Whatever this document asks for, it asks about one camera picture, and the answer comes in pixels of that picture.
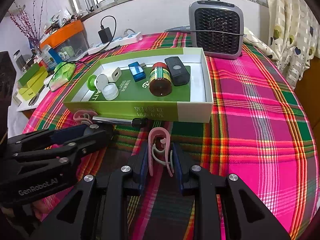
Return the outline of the person's left hand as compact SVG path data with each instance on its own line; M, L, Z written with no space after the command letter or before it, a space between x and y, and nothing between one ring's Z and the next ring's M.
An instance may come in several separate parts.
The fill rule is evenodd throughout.
M42 216L43 215L47 215L49 213L49 209L48 207L44 204L44 202L42 200L38 200L35 201L33 203L30 204L30 207L32 209L32 211L35 214L35 217L41 221L42 220ZM4 208L3 206L1 206L1 211L8 217L14 217L14 212L13 209L11 208Z

